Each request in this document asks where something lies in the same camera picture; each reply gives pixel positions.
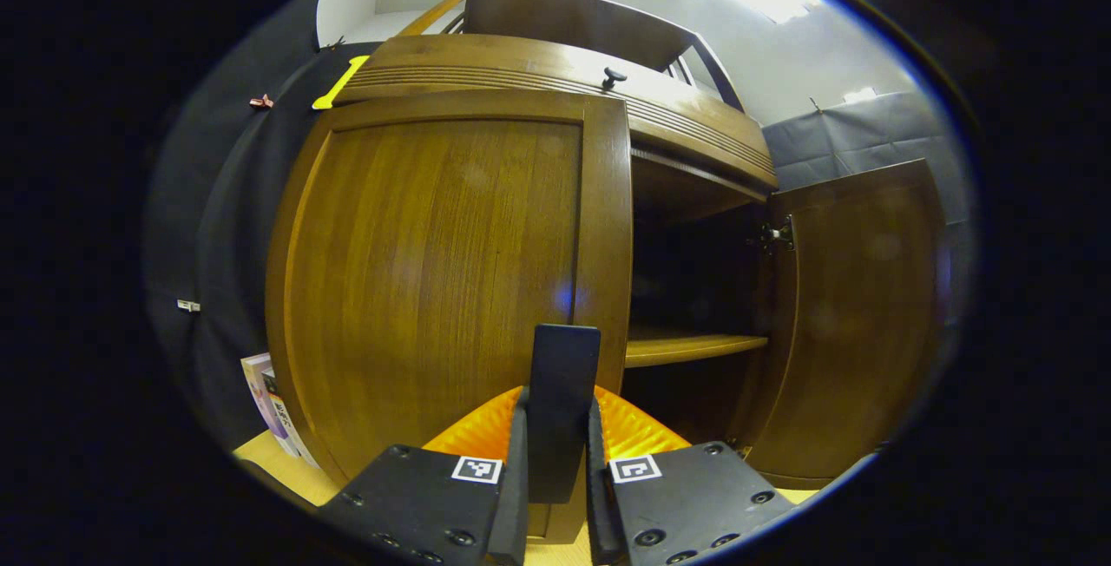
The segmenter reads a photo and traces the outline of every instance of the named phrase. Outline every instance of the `cabinet door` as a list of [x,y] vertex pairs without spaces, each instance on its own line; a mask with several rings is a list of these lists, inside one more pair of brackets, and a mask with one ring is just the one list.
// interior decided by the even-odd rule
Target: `cabinet door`
[[[628,80],[604,89],[607,67]],[[604,53],[517,37],[424,34],[393,37],[353,69],[333,88],[334,103],[467,88],[621,98],[634,142],[734,180],[758,201],[778,187],[768,143],[753,119],[698,88]]]
[[784,488],[819,488],[888,438],[935,361],[943,221],[924,160],[769,200],[774,319],[747,463]]
[[597,381],[619,389],[631,197],[622,100],[480,90],[324,112],[279,209],[266,308],[281,394],[330,478],[528,384],[537,324],[598,327]]

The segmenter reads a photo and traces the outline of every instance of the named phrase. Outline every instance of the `black knob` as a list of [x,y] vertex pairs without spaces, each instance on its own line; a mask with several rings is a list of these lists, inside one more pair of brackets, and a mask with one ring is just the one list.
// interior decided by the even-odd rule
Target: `black knob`
[[614,83],[617,83],[617,82],[623,82],[623,81],[625,81],[628,79],[629,79],[629,77],[625,76],[624,73],[622,73],[620,71],[614,71],[614,70],[610,69],[609,67],[607,67],[605,68],[605,80],[602,81],[602,88],[605,89],[605,90],[609,90],[609,89],[613,88]]

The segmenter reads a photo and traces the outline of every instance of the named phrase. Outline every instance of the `door hinge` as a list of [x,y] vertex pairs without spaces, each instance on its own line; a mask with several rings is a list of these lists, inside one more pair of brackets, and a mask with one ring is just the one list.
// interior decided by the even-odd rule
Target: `door hinge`
[[783,242],[787,250],[794,251],[794,232],[791,230],[791,216],[783,218],[783,226],[773,228],[769,224],[760,227],[760,238],[749,239],[750,245],[760,245],[764,254],[771,255],[774,242]]

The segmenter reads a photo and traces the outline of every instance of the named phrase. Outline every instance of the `wood grain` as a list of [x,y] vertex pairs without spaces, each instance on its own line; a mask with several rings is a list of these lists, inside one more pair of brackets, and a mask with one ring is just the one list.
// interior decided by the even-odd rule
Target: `wood grain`
[[526,384],[538,322],[598,326],[598,381],[619,386],[628,159],[620,100],[461,91],[321,117],[279,209],[267,325],[330,478]]
[[436,23],[436,20],[447,14],[449,10],[459,6],[461,1],[463,0],[441,1],[440,3],[424,11],[424,14],[417,17],[417,19],[414,19],[412,23],[401,29],[401,31],[398,32],[398,36],[410,37],[416,34],[423,34],[426,30],[428,30],[433,23]]
[[674,330],[632,328],[625,348],[625,368],[701,360],[761,348],[767,344],[767,338],[759,336],[684,335]]
[[[629,76],[603,90],[602,70]],[[698,88],[603,53],[516,37],[397,37],[376,50],[337,103],[476,88],[536,89],[625,100],[632,139],[671,151],[754,193],[778,188],[758,123]]]
[[747,460],[777,486],[813,489],[889,437],[922,393],[941,324],[941,206],[924,160],[770,206],[775,222],[791,215],[795,250],[777,254],[774,394],[753,414],[767,419]]
[[574,46],[655,71],[693,44],[689,30],[607,0],[467,0],[467,32]]
[[529,542],[524,545],[524,562],[529,566],[589,566],[590,535],[587,525],[579,527],[571,544]]

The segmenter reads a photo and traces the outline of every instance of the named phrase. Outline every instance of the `yellow clip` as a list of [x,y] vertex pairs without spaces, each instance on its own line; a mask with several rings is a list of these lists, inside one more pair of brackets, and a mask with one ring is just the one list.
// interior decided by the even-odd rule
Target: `yellow clip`
[[348,83],[348,80],[350,80],[351,77],[354,76],[354,72],[358,71],[359,68],[362,67],[362,63],[367,62],[367,59],[369,58],[370,58],[369,56],[357,56],[351,60],[349,60],[348,62],[351,63],[351,67],[349,67],[348,70],[343,72],[343,76],[340,76],[340,79],[336,82],[336,86],[332,87],[332,90],[328,91],[323,96],[318,97],[317,101],[312,102],[313,110],[328,110],[329,108],[331,108],[332,100],[336,99],[336,96],[340,95],[340,91],[343,89],[343,85]]

